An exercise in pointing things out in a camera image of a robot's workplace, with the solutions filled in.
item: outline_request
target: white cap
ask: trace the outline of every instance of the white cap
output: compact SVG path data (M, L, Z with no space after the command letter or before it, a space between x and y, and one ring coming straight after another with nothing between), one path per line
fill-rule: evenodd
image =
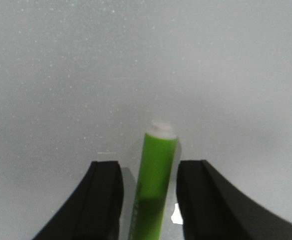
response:
M174 134L173 128L169 123L164 122L151 122L151 128L147 131L147 134L159 138L172 140L177 138L177 135Z

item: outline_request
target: white background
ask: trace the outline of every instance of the white background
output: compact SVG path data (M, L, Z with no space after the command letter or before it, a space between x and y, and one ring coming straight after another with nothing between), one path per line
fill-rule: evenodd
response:
M136 178L152 119L292 221L292 1L0 0L0 240L31 239L93 160Z

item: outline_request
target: green highlighter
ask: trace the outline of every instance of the green highlighter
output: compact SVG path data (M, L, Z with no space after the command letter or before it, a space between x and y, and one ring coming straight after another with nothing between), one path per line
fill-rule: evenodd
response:
M177 136L166 123L146 132L129 240L158 240Z

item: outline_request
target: marker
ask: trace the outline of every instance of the marker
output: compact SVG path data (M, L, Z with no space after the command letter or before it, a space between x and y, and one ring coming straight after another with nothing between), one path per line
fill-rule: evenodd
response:
M153 122L144 137L129 240L158 240L177 136Z

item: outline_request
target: speckled surface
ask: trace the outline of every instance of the speckled surface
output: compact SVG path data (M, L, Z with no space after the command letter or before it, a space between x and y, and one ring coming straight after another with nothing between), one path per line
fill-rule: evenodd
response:
M31 239L92 160L126 168L126 239L152 119L176 164L208 159L292 221L292 2L0 0L0 240ZM182 238L175 169L162 240Z

